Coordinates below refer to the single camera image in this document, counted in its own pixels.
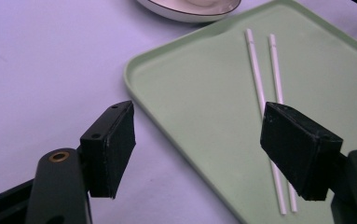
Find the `white chopstick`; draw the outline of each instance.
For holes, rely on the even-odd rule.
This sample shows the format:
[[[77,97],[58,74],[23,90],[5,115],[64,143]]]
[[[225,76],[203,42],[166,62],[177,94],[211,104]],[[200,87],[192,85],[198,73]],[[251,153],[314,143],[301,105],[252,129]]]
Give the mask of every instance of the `white chopstick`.
[[[263,114],[265,112],[265,94],[263,92],[263,84],[262,84],[262,78],[260,76],[260,71],[259,71],[259,65],[257,63],[257,56],[256,56],[256,50],[254,47],[254,38],[252,31],[250,29],[247,29],[245,32],[245,37],[247,40],[247,45],[248,45],[248,50],[251,58],[251,65],[253,69],[253,74],[254,74],[254,81],[255,81],[255,86],[256,86],[256,93],[257,93],[257,101],[259,103],[259,108],[260,108],[260,118],[263,119]],[[274,178],[274,185],[277,191],[277,198],[280,206],[280,212],[282,215],[286,214],[286,208],[285,208],[285,200],[283,198],[282,194],[282,187],[281,187],[281,181],[280,181],[280,170],[274,164],[273,161],[271,162],[271,169],[273,171],[273,178]]]
[[[274,74],[274,86],[275,86],[275,90],[276,90],[276,94],[277,94],[277,103],[283,105],[280,66],[279,66],[279,62],[278,62],[276,37],[274,34],[271,34],[269,36],[268,43],[270,46],[271,63],[272,63],[273,74]],[[288,190],[289,190],[289,199],[291,202],[291,210],[292,210],[292,212],[297,212],[295,189],[291,185],[291,183],[289,183]]]

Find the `green tray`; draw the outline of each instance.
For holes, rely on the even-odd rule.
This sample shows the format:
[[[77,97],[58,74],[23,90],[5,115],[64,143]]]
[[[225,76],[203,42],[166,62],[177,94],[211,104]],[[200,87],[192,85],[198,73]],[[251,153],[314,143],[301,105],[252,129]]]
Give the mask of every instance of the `green tray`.
[[[332,191],[326,202],[300,198],[298,213],[280,215],[259,144],[247,28],[267,101],[276,100],[268,49],[273,33],[285,103],[342,137],[343,154],[357,149],[357,41],[294,1],[272,1],[133,58],[127,87],[242,222],[333,223]]]

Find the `pair of chopsticks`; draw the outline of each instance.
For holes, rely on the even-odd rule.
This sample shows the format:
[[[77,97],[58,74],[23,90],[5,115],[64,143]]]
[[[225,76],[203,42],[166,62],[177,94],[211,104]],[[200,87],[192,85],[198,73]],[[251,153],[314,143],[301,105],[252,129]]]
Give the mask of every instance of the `pair of chopsticks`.
[[[257,93],[257,100],[259,103],[259,108],[261,112],[261,119],[263,119],[263,115],[265,112],[265,94],[263,92],[263,84],[262,84],[262,77],[259,71],[259,65],[257,62],[256,50],[254,47],[254,37],[252,34],[251,29],[247,29],[245,31],[245,37],[247,40],[248,50],[251,58],[251,65],[254,74],[254,81],[256,86],[256,93]],[[278,62],[278,54],[277,54],[277,45],[276,45],[276,38],[275,35],[271,34],[268,37],[268,43],[270,47],[270,55],[271,55],[271,63],[272,63],[272,70],[274,75],[274,86],[275,91],[277,94],[277,103],[283,104],[283,96],[282,96],[282,88],[281,88],[281,77],[280,77],[280,67]],[[273,161],[271,162],[271,169],[273,172],[274,178],[274,186],[277,191],[277,198],[279,201],[280,212],[282,215],[286,214],[286,207],[285,207],[285,200],[283,198],[282,187],[281,187],[281,179],[280,179],[280,170],[278,169],[277,165],[274,164]],[[292,212],[297,212],[297,205],[296,205],[296,196],[295,196],[295,189],[294,187],[289,184],[289,198],[291,203],[291,210]]]

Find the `bowl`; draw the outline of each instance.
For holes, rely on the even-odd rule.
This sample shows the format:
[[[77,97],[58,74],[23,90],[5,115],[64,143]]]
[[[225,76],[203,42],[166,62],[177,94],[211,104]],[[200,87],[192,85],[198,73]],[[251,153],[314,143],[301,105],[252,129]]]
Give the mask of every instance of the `bowl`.
[[[184,22],[208,22],[223,19],[241,0],[137,0],[160,16]]]

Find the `table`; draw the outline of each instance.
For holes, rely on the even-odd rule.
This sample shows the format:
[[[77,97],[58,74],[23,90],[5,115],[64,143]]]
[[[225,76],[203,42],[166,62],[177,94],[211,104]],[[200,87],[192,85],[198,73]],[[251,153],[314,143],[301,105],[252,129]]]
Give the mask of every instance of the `table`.
[[[242,1],[229,16],[266,3]],[[357,5],[299,1],[357,39]],[[76,148],[109,106],[130,99],[132,57],[205,24],[136,1],[0,1],[0,192],[34,178],[47,152]],[[94,223],[239,223],[135,105],[137,146],[115,200],[90,199]]]

